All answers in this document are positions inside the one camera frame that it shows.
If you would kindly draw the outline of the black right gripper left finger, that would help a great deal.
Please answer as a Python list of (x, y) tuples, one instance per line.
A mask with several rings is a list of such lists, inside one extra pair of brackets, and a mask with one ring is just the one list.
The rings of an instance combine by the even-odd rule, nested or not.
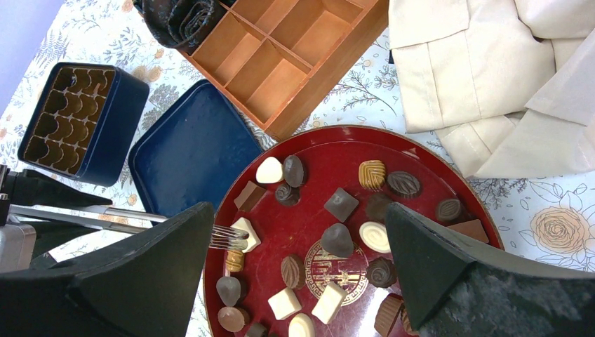
[(96, 251), (1, 275), (2, 336), (184, 336), (214, 223), (200, 202)]

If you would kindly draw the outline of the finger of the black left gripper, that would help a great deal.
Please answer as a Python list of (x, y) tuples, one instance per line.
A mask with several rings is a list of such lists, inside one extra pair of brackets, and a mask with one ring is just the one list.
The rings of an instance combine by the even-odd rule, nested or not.
[[(31, 270), (48, 270), (63, 267), (81, 267), (92, 269), (109, 265), (134, 252), (127, 244), (127, 238), (143, 232), (143, 227), (135, 227), (114, 223), (107, 229), (83, 227), (73, 223), (56, 221), (31, 222), (30, 225), (36, 231), (36, 240), (29, 264)], [(79, 243), (80, 237), (94, 232), (107, 233), (116, 240), (102, 241), (103, 246), (91, 242), (88, 246), (78, 246), (75, 251), (68, 251), (57, 258), (51, 255), (51, 251), (60, 249), (61, 246), (74, 246)]]
[(38, 171), (12, 171), (1, 165), (1, 193), (18, 206), (111, 206), (112, 200), (74, 189)]

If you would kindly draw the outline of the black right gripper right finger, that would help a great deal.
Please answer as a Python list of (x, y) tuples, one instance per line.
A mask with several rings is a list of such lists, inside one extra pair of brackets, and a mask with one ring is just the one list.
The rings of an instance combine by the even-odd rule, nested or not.
[(421, 336), (593, 336), (594, 275), (516, 256), (394, 202), (385, 225)]

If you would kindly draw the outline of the silver serving tongs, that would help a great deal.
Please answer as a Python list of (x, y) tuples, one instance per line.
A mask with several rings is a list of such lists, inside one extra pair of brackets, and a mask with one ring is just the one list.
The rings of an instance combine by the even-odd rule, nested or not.
[[(79, 211), (94, 213), (96, 215), (119, 217), (128, 220), (129, 223), (118, 222), (114, 220), (103, 220), (97, 217), (89, 218), (77, 216), (70, 213), (69, 209), (55, 207), (53, 210), (43, 210), (33, 206), (10, 205), (8, 213), (17, 217), (32, 218), (44, 221), (58, 221), (94, 230), (109, 230), (112, 232), (121, 232), (126, 234), (137, 234), (146, 230), (147, 227), (137, 226), (136, 223), (142, 221), (153, 225), (163, 223), (168, 220), (165, 216), (141, 211), (118, 209), (111, 206), (87, 206), (79, 207)], [(213, 225), (210, 230), (211, 238), (209, 247), (211, 249), (242, 251), (248, 248), (248, 241), (254, 239), (255, 235), (246, 229), (225, 227)]]

